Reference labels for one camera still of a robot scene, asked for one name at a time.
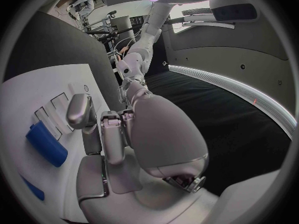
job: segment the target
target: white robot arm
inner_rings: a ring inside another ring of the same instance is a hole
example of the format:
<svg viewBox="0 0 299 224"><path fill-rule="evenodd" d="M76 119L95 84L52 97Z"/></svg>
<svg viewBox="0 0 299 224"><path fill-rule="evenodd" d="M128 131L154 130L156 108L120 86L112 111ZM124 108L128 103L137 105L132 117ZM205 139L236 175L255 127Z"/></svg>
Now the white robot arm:
<svg viewBox="0 0 299 224"><path fill-rule="evenodd" d="M144 83L144 75L148 72L152 59L153 44L161 35L161 27L174 5L155 2L148 22L142 27L141 38L129 49L128 54L116 66L125 78L123 87L128 80Z"/></svg>

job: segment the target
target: blue object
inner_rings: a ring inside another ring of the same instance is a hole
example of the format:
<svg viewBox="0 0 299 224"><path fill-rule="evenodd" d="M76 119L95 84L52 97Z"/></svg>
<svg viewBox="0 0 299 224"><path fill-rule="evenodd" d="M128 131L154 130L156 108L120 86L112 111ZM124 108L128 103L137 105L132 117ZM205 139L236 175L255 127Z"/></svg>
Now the blue object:
<svg viewBox="0 0 299 224"><path fill-rule="evenodd" d="M33 124L26 138L33 147L55 167L60 167L67 157L67 150L50 133L42 121Z"/></svg>
<svg viewBox="0 0 299 224"><path fill-rule="evenodd" d="M31 184L30 182L28 182L24 177L22 177L22 178L23 178L24 182L27 184L27 186L29 187L29 189L37 196L37 198L44 201L45 193L42 190L38 189L33 184Z"/></svg>

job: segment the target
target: black floor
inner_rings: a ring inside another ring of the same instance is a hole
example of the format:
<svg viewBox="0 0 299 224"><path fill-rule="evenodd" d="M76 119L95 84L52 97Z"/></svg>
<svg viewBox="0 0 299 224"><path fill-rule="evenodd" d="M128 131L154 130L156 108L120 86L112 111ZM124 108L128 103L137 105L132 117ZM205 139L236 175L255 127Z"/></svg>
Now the black floor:
<svg viewBox="0 0 299 224"><path fill-rule="evenodd" d="M238 96L171 71L147 78L149 90L179 106L206 140L210 162L204 187L228 186L280 168L290 139L267 115Z"/></svg>

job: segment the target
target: white wall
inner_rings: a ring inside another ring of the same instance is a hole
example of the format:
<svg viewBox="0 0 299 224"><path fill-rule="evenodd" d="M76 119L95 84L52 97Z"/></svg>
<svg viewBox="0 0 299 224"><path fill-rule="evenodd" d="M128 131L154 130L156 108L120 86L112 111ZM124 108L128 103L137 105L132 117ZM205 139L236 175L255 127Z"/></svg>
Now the white wall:
<svg viewBox="0 0 299 224"><path fill-rule="evenodd" d="M89 23L94 23L98 20L101 20L106 17L108 13L111 11L116 10L117 13L115 17L122 17L122 16L142 16L147 15L151 8L151 1L142 0L142 1L131 1L131 2L124 2L112 6L103 6L100 8L95 9L89 16L88 21Z"/></svg>

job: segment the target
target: person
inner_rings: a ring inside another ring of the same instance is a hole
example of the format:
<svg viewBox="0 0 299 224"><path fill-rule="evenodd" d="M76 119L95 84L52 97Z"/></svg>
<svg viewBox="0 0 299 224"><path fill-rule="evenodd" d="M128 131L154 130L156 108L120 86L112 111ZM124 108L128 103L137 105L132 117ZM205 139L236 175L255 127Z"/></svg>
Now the person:
<svg viewBox="0 0 299 224"><path fill-rule="evenodd" d="M77 0L74 3L71 3L66 8L66 11L69 11L72 7L75 7L75 6L79 5L82 2L87 3L86 7L84 7L80 11L76 12L74 16L69 12L69 15L72 18L75 18L78 21L80 20L80 17L84 19L84 18L86 18L93 11L93 9L95 8L94 0Z"/></svg>

